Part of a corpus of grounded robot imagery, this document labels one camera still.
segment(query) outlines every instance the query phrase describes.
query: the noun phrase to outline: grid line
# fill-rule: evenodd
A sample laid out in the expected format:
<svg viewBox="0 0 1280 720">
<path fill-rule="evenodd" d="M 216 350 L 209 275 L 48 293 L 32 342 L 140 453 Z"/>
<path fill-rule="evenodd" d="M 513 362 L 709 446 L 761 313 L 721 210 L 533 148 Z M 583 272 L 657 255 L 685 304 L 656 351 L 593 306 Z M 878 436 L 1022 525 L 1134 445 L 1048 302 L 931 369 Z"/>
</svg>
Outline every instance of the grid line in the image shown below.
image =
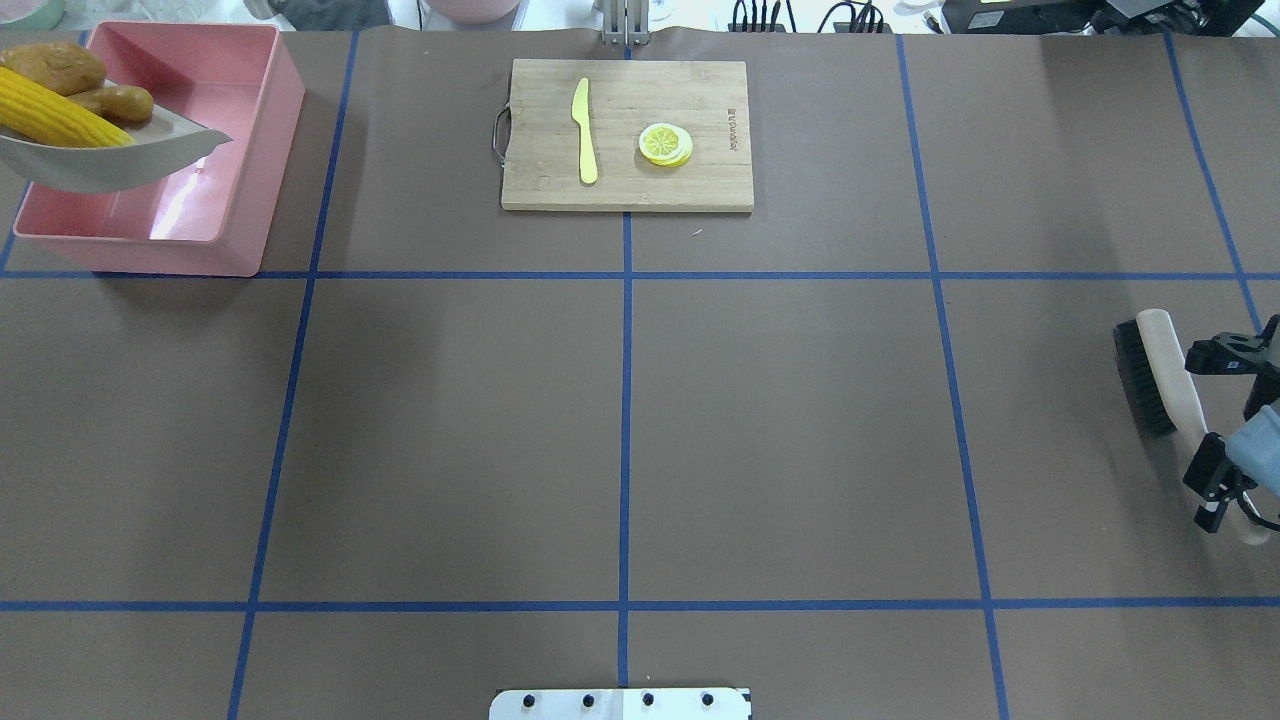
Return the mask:
<svg viewBox="0 0 1280 720">
<path fill-rule="evenodd" d="M 93 270 L 0 270 L 6 279 L 145 279 L 145 281 L 932 281 L 947 282 L 1222 282 L 1240 278 L 1276 281 L 1280 272 L 1092 272 L 1092 270 L 262 270 L 252 278 Z"/>
<path fill-rule="evenodd" d="M 634 283 L 631 278 L 631 213 L 622 214 L 622 421 L 618 487 L 618 687 L 628 678 L 631 616 L 631 347 L 634 328 Z"/>
<path fill-rule="evenodd" d="M 612 600 L 543 601 L 260 601 L 256 614 L 420 614 L 461 612 L 609 612 Z M 0 601 L 0 612 L 246 612 L 239 601 Z M 864 598 L 864 600 L 628 600 L 628 612 L 933 612 L 1020 610 L 1158 610 L 1166 607 L 1277 607 L 1280 596 L 1147 596 L 1024 598 Z"/>
<path fill-rule="evenodd" d="M 947 389 L 951 395 L 951 416 L 955 423 L 956 445 L 960 455 L 960 473 L 964 478 L 965 503 L 969 511 L 969 532 L 973 538 L 973 555 L 978 570 L 978 588 L 987 606 L 983 620 L 987 629 L 987 651 L 991 656 L 991 676 L 995 685 L 996 710 L 1001 720 L 1009 720 L 1009 700 L 1005 693 L 1005 671 L 1000 660 L 1000 637 L 996 629 L 996 614 L 991 609 L 991 580 L 987 577 L 987 551 L 982 542 L 982 519 L 978 512 L 978 493 L 973 486 L 973 468 L 969 462 L 969 439 L 964 425 L 964 407 L 960 402 L 960 384 L 956 379 L 955 356 L 951 350 L 951 328 L 947 324 L 946 299 L 942 291 L 942 277 L 938 266 L 938 251 L 933 237 L 933 217 L 929 211 L 929 193 L 924 182 L 924 161 L 920 158 L 920 136 L 915 124 L 915 106 L 911 101 L 911 78 L 906 63 L 906 45 L 901 35 L 893 36 L 897 45 L 897 67 L 902 78 L 902 102 L 906 110 L 906 129 L 911 142 L 911 164 L 915 169 L 915 191 L 920 204 L 920 222 L 924 229 L 924 245 L 929 255 L 929 275 L 933 282 L 933 305 L 938 316 L 938 332 L 942 341 L 942 357 L 947 369 Z"/>
<path fill-rule="evenodd" d="M 307 269 L 307 287 L 302 295 L 302 309 L 298 313 L 298 329 L 293 341 L 293 359 L 289 364 L 289 378 L 284 389 L 284 402 L 280 410 L 280 428 L 275 441 L 275 456 L 271 460 L 271 475 L 266 488 L 266 501 L 262 507 L 262 525 L 257 537 L 257 551 L 253 556 L 253 574 L 250 580 L 248 607 L 244 611 L 244 626 L 241 630 L 239 652 L 236 659 L 236 673 L 232 678 L 230 701 L 227 706 L 227 720 L 239 715 L 241 694 L 244 691 L 244 673 L 248 667 L 248 653 L 253 641 L 253 621 L 257 616 L 259 593 L 262 588 L 262 570 L 266 565 L 266 548 L 271 538 L 271 521 L 275 516 L 275 497 L 280 487 L 280 471 L 284 466 L 284 451 L 289 437 L 289 423 L 293 418 L 293 398 L 297 393 L 298 374 L 302 368 L 302 351 L 306 346 L 307 327 L 311 320 L 311 302 L 315 297 L 316 272 L 320 268 L 320 252 L 324 246 L 324 233 L 329 219 L 329 200 L 333 195 L 334 176 L 338 170 L 338 155 L 342 150 L 342 131 L 347 119 L 347 102 L 351 99 L 351 78 L 356 65 L 356 50 L 360 47 L 360 32 L 351 35 L 347 51 L 347 69 L 342 82 L 342 99 L 338 102 L 338 117 L 333 128 L 333 142 L 329 147 L 329 167 L 325 172 L 324 195 L 316 217 L 315 240 L 311 243 L 311 265 Z"/>
<path fill-rule="evenodd" d="M 1231 256 L 1231 266 L 1235 268 L 1235 281 L 1240 284 L 1244 295 L 1244 306 L 1249 311 L 1249 320 L 1253 322 L 1253 332 L 1262 332 L 1262 322 L 1258 318 L 1258 307 L 1253 302 L 1253 292 L 1249 291 L 1249 281 L 1244 275 L 1244 264 L 1240 261 L 1240 252 L 1235 247 L 1231 237 L 1231 225 L 1226 222 L 1226 211 L 1222 209 L 1222 200 L 1217 195 L 1217 183 L 1213 182 L 1213 173 L 1208 169 L 1208 159 L 1204 158 L 1204 147 L 1199 141 L 1199 132 L 1196 129 L 1196 118 L 1192 115 L 1192 104 L 1187 99 L 1187 88 L 1183 85 L 1183 72 L 1178 65 L 1178 51 L 1174 49 L 1174 36 L 1165 31 L 1165 54 L 1169 56 L 1169 69 L 1174 74 L 1174 87 L 1178 90 L 1178 102 L 1183 108 L 1183 119 L 1187 122 L 1187 132 L 1192 140 L 1192 149 L 1196 151 L 1196 161 L 1199 163 L 1201 174 L 1204 177 L 1204 188 L 1208 199 L 1213 204 L 1213 215 L 1217 218 L 1217 227 L 1222 231 L 1222 242 L 1226 243 L 1226 252 Z"/>
</svg>

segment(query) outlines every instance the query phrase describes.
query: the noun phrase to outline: lemon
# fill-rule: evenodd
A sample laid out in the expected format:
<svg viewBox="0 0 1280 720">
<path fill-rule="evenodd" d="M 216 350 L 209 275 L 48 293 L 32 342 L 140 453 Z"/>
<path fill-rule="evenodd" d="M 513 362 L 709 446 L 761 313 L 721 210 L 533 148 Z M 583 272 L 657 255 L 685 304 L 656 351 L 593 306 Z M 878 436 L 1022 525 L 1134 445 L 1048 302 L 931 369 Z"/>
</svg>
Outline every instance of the lemon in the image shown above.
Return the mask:
<svg viewBox="0 0 1280 720">
<path fill-rule="evenodd" d="M 640 154 L 654 165 L 676 168 L 694 154 L 694 138 L 682 127 L 654 123 L 640 133 Z"/>
</svg>

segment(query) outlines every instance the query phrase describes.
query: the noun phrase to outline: black device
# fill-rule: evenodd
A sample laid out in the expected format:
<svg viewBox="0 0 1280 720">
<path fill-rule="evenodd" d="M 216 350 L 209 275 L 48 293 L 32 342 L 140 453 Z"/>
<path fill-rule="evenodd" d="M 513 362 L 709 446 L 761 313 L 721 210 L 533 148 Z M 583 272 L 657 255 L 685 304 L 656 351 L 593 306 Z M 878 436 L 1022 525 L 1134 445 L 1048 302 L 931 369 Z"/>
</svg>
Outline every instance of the black device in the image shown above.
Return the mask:
<svg viewBox="0 0 1280 720">
<path fill-rule="evenodd" d="M 838 32 L 854 32 L 855 29 L 858 29 L 858 26 L 852 26 L 852 24 L 849 24 L 849 23 L 831 23 L 831 29 L 835 31 L 835 32 L 837 32 L 837 33 Z M 892 35 L 893 33 L 893 28 L 891 28 L 888 26 L 888 23 L 881 22 L 881 23 L 876 23 L 876 26 L 872 29 L 868 29 L 867 32 L 873 33 L 873 35 L 874 33 Z"/>
<path fill-rule="evenodd" d="M 946 0 L 942 17 L 952 33 L 1051 35 L 1080 32 L 1102 0 Z"/>
<path fill-rule="evenodd" d="M 1271 355 L 1280 315 L 1272 315 L 1261 334 L 1219 333 L 1213 340 L 1198 340 L 1187 352 L 1187 372 L 1196 375 L 1256 375 L 1249 398 L 1244 402 L 1244 419 L 1249 420 L 1262 409 L 1280 401 L 1280 366 Z M 1196 524 L 1204 532 L 1216 533 L 1222 524 L 1231 501 L 1239 501 L 1240 510 L 1254 525 L 1280 532 L 1280 524 L 1265 520 L 1249 501 L 1248 491 L 1258 487 L 1226 456 L 1226 443 L 1217 433 L 1208 433 L 1192 459 L 1183 484 L 1201 496 L 1208 505 L 1196 512 Z"/>
<path fill-rule="evenodd" d="M 756 0 L 751 0 L 751 13 L 746 12 L 746 0 L 733 1 L 733 19 L 728 26 L 730 32 L 786 32 L 782 23 L 778 22 L 778 14 L 782 12 L 783 0 L 773 0 L 773 14 L 769 14 L 769 0 L 760 0 L 763 5 L 756 6 Z M 796 15 L 791 10 L 791 0 L 786 0 L 787 4 L 787 18 L 791 20 L 791 32 L 796 31 Z M 742 10 L 741 20 L 739 20 L 739 10 Z"/>
<path fill-rule="evenodd" d="M 1229 37 L 1262 0 L 945 0 L 952 33 L 1102 35 L 1176 32 Z"/>
</svg>

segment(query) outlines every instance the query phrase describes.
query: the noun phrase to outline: metal plate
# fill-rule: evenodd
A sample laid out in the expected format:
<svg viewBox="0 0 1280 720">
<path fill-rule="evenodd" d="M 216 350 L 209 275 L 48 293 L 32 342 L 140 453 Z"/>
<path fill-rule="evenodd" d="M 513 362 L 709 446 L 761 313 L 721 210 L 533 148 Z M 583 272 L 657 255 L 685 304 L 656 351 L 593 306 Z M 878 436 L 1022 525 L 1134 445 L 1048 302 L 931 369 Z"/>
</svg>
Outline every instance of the metal plate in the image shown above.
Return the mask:
<svg viewBox="0 0 1280 720">
<path fill-rule="evenodd" d="M 504 691 L 489 720 L 750 720 L 751 691 L 735 688 L 627 688 Z"/>
</svg>

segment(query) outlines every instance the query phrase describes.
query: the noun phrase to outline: cable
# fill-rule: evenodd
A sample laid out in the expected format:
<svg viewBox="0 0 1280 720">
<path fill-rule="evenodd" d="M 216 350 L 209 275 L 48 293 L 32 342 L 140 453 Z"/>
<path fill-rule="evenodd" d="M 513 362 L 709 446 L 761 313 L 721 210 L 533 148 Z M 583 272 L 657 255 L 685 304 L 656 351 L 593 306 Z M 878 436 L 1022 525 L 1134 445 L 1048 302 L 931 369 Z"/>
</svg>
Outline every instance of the cable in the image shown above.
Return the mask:
<svg viewBox="0 0 1280 720">
<path fill-rule="evenodd" d="M 840 3 L 836 3 L 828 8 L 827 14 L 822 17 L 822 22 L 818 23 L 818 32 L 822 32 L 827 27 L 827 20 L 831 19 L 831 14 L 840 8 L 849 8 L 849 32 L 884 32 L 884 13 L 881 13 L 879 8 L 873 5 L 870 0 L 867 3 L 859 3 L 856 0 L 841 0 Z"/>
<path fill-rule="evenodd" d="M 1265 520 L 1262 518 L 1262 515 L 1258 512 L 1258 509 L 1254 507 L 1253 501 L 1249 500 L 1249 493 L 1242 492 L 1240 497 L 1238 498 L 1238 502 L 1240 503 L 1240 510 L 1244 511 L 1244 515 L 1249 519 L 1251 523 L 1253 523 L 1254 525 L 1261 525 L 1268 530 L 1275 530 L 1280 533 L 1280 525 L 1270 520 Z"/>
<path fill-rule="evenodd" d="M 823 15 L 822 22 L 818 23 L 818 32 L 822 32 L 822 28 L 827 27 L 827 20 L 831 19 L 831 14 L 835 13 L 837 8 L 849 8 L 849 24 L 854 24 L 854 13 L 856 12 L 856 9 L 854 8 L 852 3 L 850 3 L 849 0 L 844 0 L 841 3 L 836 3 L 835 5 L 827 9 L 827 14 Z"/>
<path fill-rule="evenodd" d="M 733 28 L 735 28 L 735 26 L 736 26 L 737 32 L 754 32 L 756 27 L 759 29 L 762 29 L 762 31 L 772 32 L 773 28 L 776 27 L 777 19 L 778 19 L 780 9 L 781 9 L 781 3 L 782 3 L 782 0 L 774 0 L 773 17 L 771 18 L 769 17 L 769 1 L 768 0 L 764 0 L 764 10 L 759 15 L 755 14 L 755 5 L 754 5 L 754 3 L 753 3 L 753 6 L 751 6 L 753 13 L 748 14 L 748 12 L 746 12 L 746 0 L 736 0 L 733 3 L 733 18 L 732 18 L 732 20 L 730 20 L 730 26 L 728 26 L 730 31 L 732 32 Z M 846 3 L 847 3 L 847 0 L 842 0 L 841 1 L 841 4 L 846 4 Z M 795 14 L 795 10 L 791 9 L 791 0 L 786 0 L 786 5 L 787 5 L 787 19 L 791 20 L 791 32 L 795 33 L 796 32 L 796 14 Z M 737 15 L 739 8 L 742 9 L 742 19 L 739 19 L 739 15 Z"/>
<path fill-rule="evenodd" d="M 1280 27 L 1271 24 L 1271 20 L 1262 15 L 1249 15 L 1249 19 L 1271 31 L 1271 35 L 1280 37 Z"/>
</svg>

